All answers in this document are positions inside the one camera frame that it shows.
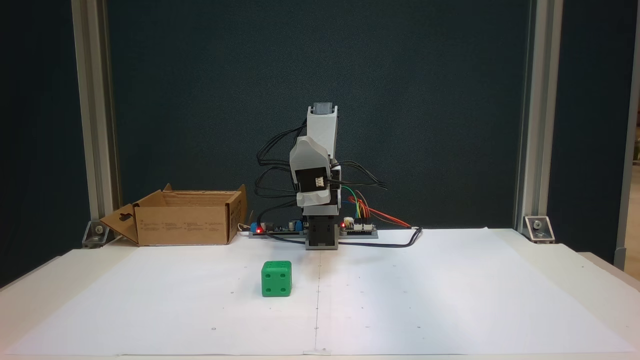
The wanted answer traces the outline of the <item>wide grey ribbed fixed gripper finger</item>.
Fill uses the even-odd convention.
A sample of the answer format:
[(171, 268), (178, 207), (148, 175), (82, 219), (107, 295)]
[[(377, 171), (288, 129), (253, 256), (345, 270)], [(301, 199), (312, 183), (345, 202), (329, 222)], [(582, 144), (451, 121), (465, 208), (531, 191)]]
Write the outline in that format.
[(328, 150), (310, 136), (295, 139), (295, 145), (289, 153), (289, 164), (293, 171), (325, 168), (330, 170)]

